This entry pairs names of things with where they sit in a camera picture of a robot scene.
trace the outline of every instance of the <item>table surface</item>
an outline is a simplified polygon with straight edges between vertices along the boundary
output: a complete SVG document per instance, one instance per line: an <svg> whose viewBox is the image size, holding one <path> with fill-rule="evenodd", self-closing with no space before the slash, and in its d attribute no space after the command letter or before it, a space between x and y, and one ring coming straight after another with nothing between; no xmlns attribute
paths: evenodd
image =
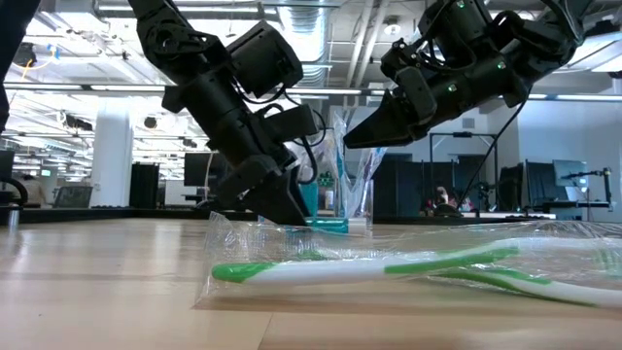
<svg viewBox="0 0 622 350"><path fill-rule="evenodd" d="M432 281L334 287L298 309L196 307L205 231L142 219L1 231L0 349L622 348L622 312Z"/></svg>

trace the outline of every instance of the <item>green and white toothbrush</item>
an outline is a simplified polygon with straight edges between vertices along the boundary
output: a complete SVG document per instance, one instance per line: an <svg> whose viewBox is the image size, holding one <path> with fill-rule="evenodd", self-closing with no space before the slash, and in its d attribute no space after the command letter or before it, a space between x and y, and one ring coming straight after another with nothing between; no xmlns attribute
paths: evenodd
<svg viewBox="0 0 622 350"><path fill-rule="evenodd" d="M436 275L484 283L534 298L600 307L622 307L622 292L575 286L506 268L462 267Z"/></svg>
<svg viewBox="0 0 622 350"><path fill-rule="evenodd" d="M248 285L342 284L394 279L476 263L493 263L517 255L517 248L478 247L452 253L423 252L378 259L224 263L215 265L211 272L217 280Z"/></svg>

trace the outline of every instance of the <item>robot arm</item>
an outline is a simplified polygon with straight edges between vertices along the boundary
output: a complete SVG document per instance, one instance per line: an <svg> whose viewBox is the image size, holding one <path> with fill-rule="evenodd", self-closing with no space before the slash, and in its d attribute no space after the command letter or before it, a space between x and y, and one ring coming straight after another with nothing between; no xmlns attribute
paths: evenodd
<svg viewBox="0 0 622 350"><path fill-rule="evenodd" d="M223 203L246 208L278 224L304 226L309 216L297 186L299 165L284 142L318 132L308 106L268 119L251 113L238 85L255 97L302 78L302 65L283 37L260 22L227 48L197 32L171 0L129 0L138 19L145 57L177 86L162 107L187 108L234 171L216 189Z"/></svg>
<svg viewBox="0 0 622 350"><path fill-rule="evenodd" d="M382 57L382 72L397 88L385 91L378 110L346 135L346 146L407 145L500 95L508 107L527 100L534 83L582 45L582 20L593 0L542 2L549 11L531 21L510 11L492 19L483 0L437 0L419 24L422 38L413 45L399 40ZM430 53L420 50L424 44Z"/></svg>

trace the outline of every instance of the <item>clear plastic wrap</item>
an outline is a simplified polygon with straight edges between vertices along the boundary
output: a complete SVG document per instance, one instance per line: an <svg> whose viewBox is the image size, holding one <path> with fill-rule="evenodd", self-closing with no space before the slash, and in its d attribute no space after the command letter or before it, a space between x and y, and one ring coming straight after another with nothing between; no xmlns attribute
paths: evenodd
<svg viewBox="0 0 622 350"><path fill-rule="evenodd" d="M528 222L387 228L368 238L308 227L233 223L215 214L205 242L197 302L205 307L223 300L290 302L293 296L297 301L324 302L331 300L326 297L330 293L343 295L343 290L329 287L336 285L357 286L348 289L355 300L370 293L361 287L368 283L377 288L429 278L446 285L622 307L621 266L620 225Z"/></svg>
<svg viewBox="0 0 622 350"><path fill-rule="evenodd" d="M367 218L371 223L373 203L373 188L371 177L376 171L383 156L384 148L365 149L361 152L361 158L354 181L348 176L345 162L345 145L343 137L347 133L347 127L343 119L335 113L328 126L324 141L313 148L313 155L317 161L319 173L330 172L336 179L336 213L339 218ZM311 174L311 161L303 147L296 144L288 144L299 159L301 166L300 177L308 179Z"/></svg>

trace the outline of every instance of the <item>toothbrush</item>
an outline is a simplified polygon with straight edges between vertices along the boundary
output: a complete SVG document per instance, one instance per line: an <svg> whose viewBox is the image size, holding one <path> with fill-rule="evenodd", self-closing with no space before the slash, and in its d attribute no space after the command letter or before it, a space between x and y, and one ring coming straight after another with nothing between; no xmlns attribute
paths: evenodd
<svg viewBox="0 0 622 350"><path fill-rule="evenodd" d="M614 239L509 238L453 253L421 252L374 259L315 262L225 263L212 268L212 276L221 281L252 285L313 285L356 283L423 274L450 267L493 263L515 257L519 252L537 250L592 251L622 248ZM319 251L315 256L326 256Z"/></svg>
<svg viewBox="0 0 622 350"><path fill-rule="evenodd" d="M477 247L452 253L423 252L381 259L315 262L225 263L212 268L220 281L264 286L357 283L425 274L445 268L493 263L518 255L518 249Z"/></svg>
<svg viewBox="0 0 622 350"><path fill-rule="evenodd" d="M622 307L622 292L575 286L504 268L462 267L435 275L496 286L534 298L600 307Z"/></svg>

